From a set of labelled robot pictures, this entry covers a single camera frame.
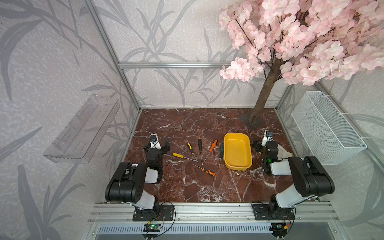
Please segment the yellow plastic storage box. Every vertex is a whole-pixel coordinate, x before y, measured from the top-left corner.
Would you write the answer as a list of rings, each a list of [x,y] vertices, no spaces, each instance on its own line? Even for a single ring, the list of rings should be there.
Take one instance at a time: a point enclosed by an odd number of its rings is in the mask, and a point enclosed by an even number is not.
[[[224,138],[224,160],[230,170],[244,171],[253,164],[250,139],[241,133],[227,133]]]

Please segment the black yellow handle screwdriver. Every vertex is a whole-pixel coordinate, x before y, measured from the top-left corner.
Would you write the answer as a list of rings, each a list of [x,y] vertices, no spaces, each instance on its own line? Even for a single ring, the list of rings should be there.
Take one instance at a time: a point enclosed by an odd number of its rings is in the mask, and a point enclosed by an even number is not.
[[[187,142],[187,146],[188,146],[188,148],[189,148],[191,154],[192,154],[193,157],[195,158],[195,162],[198,162],[198,160],[197,160],[197,158],[196,158],[196,155],[195,155],[195,152],[194,152],[194,150],[193,150],[193,148],[192,148],[192,145],[191,145],[189,142]]]

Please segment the green black handle screwdriver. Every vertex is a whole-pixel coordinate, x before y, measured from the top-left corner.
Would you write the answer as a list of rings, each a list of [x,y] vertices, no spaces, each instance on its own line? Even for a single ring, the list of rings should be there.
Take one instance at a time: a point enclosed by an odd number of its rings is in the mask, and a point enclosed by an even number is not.
[[[224,152],[225,152],[225,146],[224,144],[221,144],[220,146],[220,154],[219,154],[219,164],[218,164],[218,168],[220,168],[220,165],[221,165],[221,161],[224,157]]]

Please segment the orange handle long screwdriver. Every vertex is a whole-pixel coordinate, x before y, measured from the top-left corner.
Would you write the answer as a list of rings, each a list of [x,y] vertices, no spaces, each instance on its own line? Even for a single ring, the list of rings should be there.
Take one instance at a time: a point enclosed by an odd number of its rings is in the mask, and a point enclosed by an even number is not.
[[[217,144],[218,140],[214,140],[214,142],[212,143],[210,149],[209,149],[209,152],[206,156],[206,158],[204,159],[203,163],[205,163],[205,161],[207,160],[208,156],[213,152],[214,148],[216,147],[216,144]]]

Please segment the orange black stubby screwdriver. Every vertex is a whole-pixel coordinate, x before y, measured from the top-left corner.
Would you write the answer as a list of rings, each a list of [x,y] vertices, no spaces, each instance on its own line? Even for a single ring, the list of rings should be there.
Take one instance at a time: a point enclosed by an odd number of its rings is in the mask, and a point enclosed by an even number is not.
[[[210,175],[210,176],[212,176],[212,177],[215,177],[215,176],[216,176],[216,173],[215,173],[215,172],[213,172],[213,171],[211,171],[211,170],[209,170],[209,169],[207,169],[207,168],[199,167],[199,166],[197,166],[197,165],[195,165],[195,164],[194,164],[194,166],[197,167],[197,168],[199,168],[199,169],[201,169],[202,172],[206,173],[207,175]]]

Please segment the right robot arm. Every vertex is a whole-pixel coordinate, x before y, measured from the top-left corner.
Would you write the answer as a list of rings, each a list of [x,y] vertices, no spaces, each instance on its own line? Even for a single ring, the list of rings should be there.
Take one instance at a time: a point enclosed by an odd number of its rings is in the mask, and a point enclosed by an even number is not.
[[[335,184],[319,160],[314,156],[278,159],[278,144],[273,141],[254,141],[253,147],[262,153],[264,173],[273,176],[291,176],[293,184],[271,196],[268,204],[252,203],[255,220],[291,220],[294,208],[306,200],[332,194]]]

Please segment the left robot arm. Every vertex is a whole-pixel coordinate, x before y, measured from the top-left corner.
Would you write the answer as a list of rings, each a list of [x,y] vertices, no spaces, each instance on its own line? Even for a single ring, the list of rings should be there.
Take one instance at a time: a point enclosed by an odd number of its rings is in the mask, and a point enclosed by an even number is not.
[[[144,147],[147,154],[144,163],[122,162],[119,164],[105,191],[105,199],[114,203],[125,203],[135,206],[139,210],[157,211],[159,209],[158,198],[144,190],[145,184],[158,184],[163,176],[163,155],[171,148],[169,141],[165,145],[156,148],[156,144],[150,141]]]

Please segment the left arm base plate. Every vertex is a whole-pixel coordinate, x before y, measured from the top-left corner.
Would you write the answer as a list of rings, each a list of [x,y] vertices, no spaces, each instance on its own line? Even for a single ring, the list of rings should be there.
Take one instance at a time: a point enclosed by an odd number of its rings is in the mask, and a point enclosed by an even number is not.
[[[174,206],[171,204],[161,204],[154,207],[152,210],[139,210],[135,208],[133,221],[134,222],[152,222],[152,221],[173,221],[175,216]]]

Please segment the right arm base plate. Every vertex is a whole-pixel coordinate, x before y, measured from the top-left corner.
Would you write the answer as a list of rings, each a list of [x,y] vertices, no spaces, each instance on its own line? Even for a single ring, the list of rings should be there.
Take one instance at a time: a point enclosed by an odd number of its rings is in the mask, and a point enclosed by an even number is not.
[[[257,221],[293,221],[296,219],[293,208],[282,209],[279,206],[270,206],[263,203],[251,203],[251,208]]]

